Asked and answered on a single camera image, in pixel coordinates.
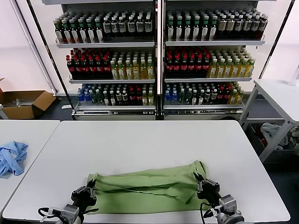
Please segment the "metal shelf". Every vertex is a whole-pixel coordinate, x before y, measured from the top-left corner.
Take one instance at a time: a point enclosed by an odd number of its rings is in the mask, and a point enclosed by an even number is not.
[[[45,5],[83,4],[83,3],[108,3],[108,2],[147,2],[151,0],[42,0]]]
[[[58,43],[58,48],[139,48],[154,47],[155,42],[116,42],[116,43]]]
[[[240,46],[263,45],[265,41],[166,41],[166,46]]]
[[[237,110],[243,109],[243,105],[164,105],[164,110]]]
[[[205,83],[205,82],[239,82],[250,81],[252,78],[166,78],[166,83]]]
[[[102,80],[69,80],[72,84],[112,84],[112,83],[155,83],[154,79],[102,79]]]

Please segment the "shelf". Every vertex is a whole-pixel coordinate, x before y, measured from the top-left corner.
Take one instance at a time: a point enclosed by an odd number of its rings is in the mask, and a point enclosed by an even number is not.
[[[58,48],[139,48],[154,47],[155,42],[58,43]]]
[[[233,110],[243,109],[243,105],[164,105],[164,110]]]
[[[263,45],[265,41],[166,41],[166,46],[240,46]]]
[[[137,79],[137,80],[114,80],[114,79],[102,79],[102,80],[69,80],[72,84],[112,84],[112,83],[155,83],[154,79]]]
[[[80,111],[153,111],[156,106],[78,106]]]
[[[152,2],[151,0],[42,0],[45,5],[83,4],[83,3],[109,3],[109,2]]]
[[[247,82],[252,78],[166,78],[166,83]]]

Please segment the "dark bottle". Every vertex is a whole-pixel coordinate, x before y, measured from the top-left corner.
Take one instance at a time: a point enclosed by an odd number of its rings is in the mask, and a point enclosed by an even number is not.
[[[201,26],[201,34],[200,34],[200,40],[201,41],[206,41],[208,36],[208,21],[209,21],[209,17],[207,15],[204,16],[204,21],[203,24]]]
[[[241,30],[243,27],[244,19],[243,15],[239,15],[239,18],[235,21],[235,27],[232,35],[232,39],[240,39]]]
[[[226,15],[223,15],[219,21],[218,21],[218,27],[216,30],[216,39],[217,40],[222,40],[224,37],[224,33],[225,33],[225,27],[226,27]]]
[[[208,40],[209,41],[213,41],[215,39],[215,35],[216,35],[216,24],[217,24],[217,19],[218,17],[216,15],[212,16],[212,22],[211,22],[211,27],[210,27],[210,32],[208,34]]]
[[[262,38],[267,24],[268,24],[268,16],[265,15],[264,17],[261,18],[260,25],[257,29],[257,34],[256,34],[256,39],[257,40],[260,40]]]
[[[192,41],[197,41],[198,40],[198,35],[199,35],[199,19],[200,19],[200,16],[198,16],[198,15],[196,15],[195,18],[194,18]]]
[[[181,74],[186,74],[187,73],[187,66],[188,66],[187,54],[184,54],[183,60],[182,60],[182,63],[181,63]]]
[[[102,24],[99,18],[96,18],[95,20],[95,32],[97,33],[97,42],[102,43],[103,42],[103,30],[102,30]]]

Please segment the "bottle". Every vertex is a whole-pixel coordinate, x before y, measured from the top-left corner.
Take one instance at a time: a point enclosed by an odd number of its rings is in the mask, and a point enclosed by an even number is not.
[[[227,60],[227,63],[224,65],[224,71],[223,71],[223,75],[222,75],[222,78],[228,78],[229,76],[229,73],[230,73],[230,69],[232,67],[232,59],[229,58]]]
[[[198,105],[202,105],[205,97],[205,91],[203,89],[200,90]]]
[[[104,27],[104,33],[105,33],[104,38],[106,40],[109,40],[109,38],[111,37],[111,23],[107,17],[104,18],[103,27]]]
[[[237,98],[235,100],[236,105],[242,104],[243,93],[244,93],[244,90],[241,89],[240,92],[239,92],[239,95],[237,96]]]
[[[252,58],[249,66],[246,68],[245,77],[250,78],[254,69],[254,63],[256,62],[255,58]]]
[[[69,28],[68,24],[67,24],[67,20],[61,20],[62,25],[64,27],[63,31],[64,31],[64,36],[66,38],[67,43],[72,43],[71,41],[71,29]]]
[[[81,43],[88,43],[88,39],[87,39],[87,31],[85,29],[85,26],[84,26],[84,21],[83,19],[78,19],[78,22],[79,22],[79,32],[80,32],[80,42]]]
[[[230,73],[228,75],[229,78],[236,78],[237,72],[239,70],[239,65],[240,65],[240,59],[236,58],[234,65],[230,69]]]
[[[168,17],[167,33],[167,40],[173,41],[173,16]]]
[[[194,20],[194,26],[193,26],[193,34],[192,34],[192,41],[197,41],[198,40],[198,35],[199,35],[199,19],[200,16],[195,16]]]
[[[217,59],[213,59],[212,66],[210,67],[208,71],[208,77],[209,78],[216,78],[215,73],[216,73],[216,68],[217,68]]]
[[[182,35],[182,17],[178,16],[177,17],[177,26],[176,26],[176,41],[181,40],[181,35]]]
[[[210,32],[208,34],[209,41],[213,41],[215,39],[217,19],[218,19],[218,17],[216,15],[212,16],[211,28],[210,28]]]
[[[235,104],[235,99],[236,99],[236,97],[237,97],[237,90],[234,89],[234,90],[233,90],[233,94],[231,94],[231,95],[229,96],[229,98],[228,98],[228,102],[227,102],[227,104]]]
[[[190,39],[190,31],[191,31],[190,19],[191,19],[191,16],[186,16],[186,24],[184,27],[184,30],[185,30],[184,41],[188,41]]]
[[[265,15],[264,17],[262,17],[262,19],[260,21],[260,25],[258,26],[256,40],[260,40],[262,38],[267,24],[268,24],[268,16]]]
[[[207,40],[207,33],[208,33],[208,21],[209,21],[209,17],[207,15],[204,16],[204,21],[203,24],[201,26],[201,34],[200,34],[200,40],[201,41],[206,41]]]
[[[222,78],[223,71],[224,71],[224,63],[225,63],[225,59],[224,58],[220,59],[220,64],[217,66],[216,73],[215,73],[216,78]]]

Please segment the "table leg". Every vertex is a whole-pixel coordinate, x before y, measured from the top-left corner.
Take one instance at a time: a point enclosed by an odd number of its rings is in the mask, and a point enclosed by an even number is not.
[[[251,95],[249,96],[249,99],[247,101],[247,104],[245,105],[245,108],[243,109],[243,112],[240,116],[239,124],[242,126],[243,130],[245,131],[247,128],[247,124],[244,124],[244,121],[247,118],[247,114],[249,112],[250,107],[252,106],[252,103],[256,99],[256,96],[258,94],[258,90],[256,86],[253,88]]]
[[[280,141],[288,134],[290,129],[294,127],[294,123],[290,121],[285,121],[284,124],[280,127],[279,131],[276,133],[272,141],[267,145],[267,147],[260,154],[259,158],[261,162],[265,162],[268,156],[276,149]]]

